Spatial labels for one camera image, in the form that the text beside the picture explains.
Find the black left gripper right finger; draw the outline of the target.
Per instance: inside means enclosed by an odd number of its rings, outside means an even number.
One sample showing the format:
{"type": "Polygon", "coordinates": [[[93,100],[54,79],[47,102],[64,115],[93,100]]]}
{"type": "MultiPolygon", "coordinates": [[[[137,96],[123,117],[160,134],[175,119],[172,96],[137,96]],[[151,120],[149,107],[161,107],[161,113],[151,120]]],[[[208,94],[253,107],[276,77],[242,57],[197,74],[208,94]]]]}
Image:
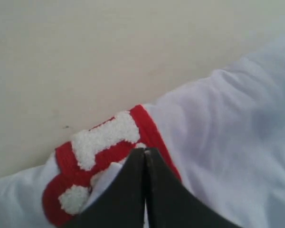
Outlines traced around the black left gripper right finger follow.
{"type": "Polygon", "coordinates": [[[156,148],[144,149],[144,187],[150,228],[236,228],[178,180],[156,148]]]}

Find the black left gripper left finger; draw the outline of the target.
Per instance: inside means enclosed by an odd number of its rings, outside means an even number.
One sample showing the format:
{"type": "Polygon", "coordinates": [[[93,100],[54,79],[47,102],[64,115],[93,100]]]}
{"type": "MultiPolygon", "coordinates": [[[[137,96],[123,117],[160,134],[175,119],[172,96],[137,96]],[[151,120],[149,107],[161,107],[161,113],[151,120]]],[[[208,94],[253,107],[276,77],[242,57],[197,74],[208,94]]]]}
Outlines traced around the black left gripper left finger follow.
{"type": "Polygon", "coordinates": [[[131,151],[113,182],[94,203],[63,228],[142,228],[145,149],[131,151]]]}

